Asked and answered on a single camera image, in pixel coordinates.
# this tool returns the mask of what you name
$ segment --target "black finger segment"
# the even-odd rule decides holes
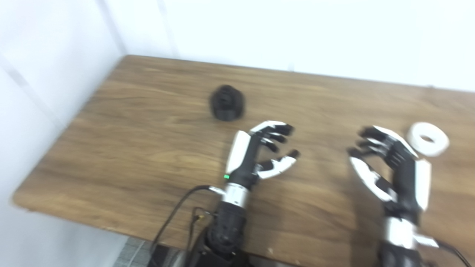
[[[276,125],[275,126],[275,132],[283,135],[291,135],[292,132],[294,131],[294,128],[291,125]]]
[[[361,150],[361,155],[363,157],[366,157],[366,156],[378,156],[378,152],[377,151],[374,151],[372,149],[363,149]]]
[[[380,144],[375,144],[371,141],[367,141],[367,140],[359,140],[356,142],[356,145],[359,146],[360,148],[366,148],[366,147],[369,147],[369,146],[372,146],[374,148],[380,148],[381,145]]]
[[[296,159],[296,158],[300,157],[300,152],[298,150],[294,149],[291,152],[289,152],[287,154],[287,156]]]
[[[287,142],[287,138],[285,138],[285,137],[283,137],[282,135],[279,135],[279,134],[270,134],[269,138],[274,139],[279,143],[286,143]]]
[[[382,177],[379,178],[375,184],[379,189],[383,190],[384,192],[388,194],[389,194],[390,189],[392,190],[392,184],[388,180]]]
[[[363,155],[361,151],[355,147],[349,147],[346,149],[346,152],[350,155],[352,158],[357,158],[357,159],[363,159]]]
[[[373,126],[363,128],[363,130],[360,131],[358,135],[363,138],[373,138],[378,141],[383,141],[387,136],[387,134],[382,133],[380,130],[374,128]]]
[[[274,164],[271,160],[259,162],[258,164],[262,167],[261,171],[268,171],[274,168]]]
[[[279,152],[279,148],[274,143],[266,142],[264,145],[268,147],[272,152],[275,152],[275,153]]]

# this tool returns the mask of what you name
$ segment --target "wooden table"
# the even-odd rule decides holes
[[[211,116],[209,96],[221,84],[246,96],[241,120]],[[281,153],[296,148],[302,157],[253,190],[245,250],[307,267],[370,266],[381,204],[349,167],[345,148],[364,125],[404,135],[412,123],[426,121],[443,129],[451,144],[429,159],[433,183],[421,231],[452,243],[475,263],[474,114],[470,93],[127,56],[14,201],[31,211],[151,240],[188,189],[223,187],[237,130],[279,120],[296,127]],[[267,151],[261,156],[275,157]],[[162,243],[183,248],[191,208],[213,209],[217,200],[206,192],[192,196]],[[440,266],[462,266],[445,252],[425,249],[424,256]]]

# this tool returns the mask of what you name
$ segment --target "robotic arm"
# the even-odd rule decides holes
[[[238,131],[226,166],[225,190],[214,189],[222,199],[214,213],[213,222],[198,237],[187,260],[187,267],[245,266],[242,261],[243,231],[246,224],[246,201],[252,187],[261,179],[279,175],[289,169],[300,153],[291,151],[278,159],[256,162],[260,147],[273,152],[278,148],[272,140],[286,142],[293,127],[283,122],[265,121],[248,133]]]
[[[384,236],[378,250],[379,267],[421,267],[418,245],[444,248],[470,264],[452,246],[417,233],[419,217],[428,206],[431,164],[420,159],[395,132],[372,126],[359,135],[358,148],[348,149],[350,162],[363,183],[384,207]],[[384,179],[364,160],[378,156],[393,170],[392,182]]]

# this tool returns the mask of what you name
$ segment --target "white tape roll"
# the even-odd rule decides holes
[[[447,135],[430,123],[414,123],[408,132],[408,142],[428,157],[439,156],[449,145]]]

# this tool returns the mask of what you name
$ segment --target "black cable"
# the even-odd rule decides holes
[[[451,252],[459,257],[459,259],[465,264],[466,267],[472,267],[470,263],[467,261],[467,259],[456,249],[454,246],[451,246],[443,241],[440,241],[436,239],[437,244],[439,245],[439,248],[447,250],[448,252]]]
[[[199,185],[199,186],[195,186],[194,188],[192,188],[190,191],[188,191],[182,198],[181,200],[178,202],[178,204],[176,204],[175,208],[173,208],[173,211],[170,213],[170,215],[168,216],[167,220],[165,221],[165,223],[163,224],[163,226],[160,228],[160,230],[158,231],[157,235],[155,236],[155,238],[153,239],[152,241],[152,245],[150,246],[150,256],[151,256],[151,262],[153,263],[153,265],[155,265],[156,267],[159,267],[157,265],[157,263],[155,262],[155,260],[153,259],[153,253],[155,251],[155,249],[157,248],[157,245],[158,245],[158,241],[160,240],[160,237],[162,236],[163,232],[165,231],[165,228],[167,228],[168,224],[171,222],[171,220],[173,219],[173,217],[175,216],[175,214],[177,213],[178,209],[181,207],[181,205],[183,204],[183,202],[185,202],[185,200],[191,195],[193,194],[194,192],[196,191],[199,191],[199,190],[209,190],[210,189],[210,185]]]

